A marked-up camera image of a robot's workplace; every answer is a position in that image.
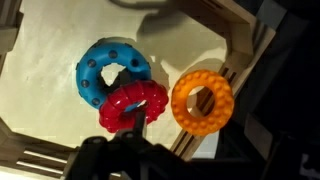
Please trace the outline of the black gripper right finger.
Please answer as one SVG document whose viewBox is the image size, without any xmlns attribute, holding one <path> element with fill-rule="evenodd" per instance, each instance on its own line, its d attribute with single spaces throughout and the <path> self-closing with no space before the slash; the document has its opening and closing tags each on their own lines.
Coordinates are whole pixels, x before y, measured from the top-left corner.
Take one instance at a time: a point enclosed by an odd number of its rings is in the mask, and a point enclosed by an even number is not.
<svg viewBox="0 0 320 180">
<path fill-rule="evenodd" d="M 144 112 L 136 113 L 133 131 L 142 137 L 146 136 L 146 114 Z"/>
</svg>

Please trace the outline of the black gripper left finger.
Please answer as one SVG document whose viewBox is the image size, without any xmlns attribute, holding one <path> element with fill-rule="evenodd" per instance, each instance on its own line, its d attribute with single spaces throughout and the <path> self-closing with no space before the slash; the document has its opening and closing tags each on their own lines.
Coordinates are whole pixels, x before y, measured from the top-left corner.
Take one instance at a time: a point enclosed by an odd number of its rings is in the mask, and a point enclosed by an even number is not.
<svg viewBox="0 0 320 180">
<path fill-rule="evenodd" d="M 93 136 L 85 139 L 66 175 L 65 180 L 98 180 L 99 165 L 102 163 L 102 150 L 107 139 Z"/>
</svg>

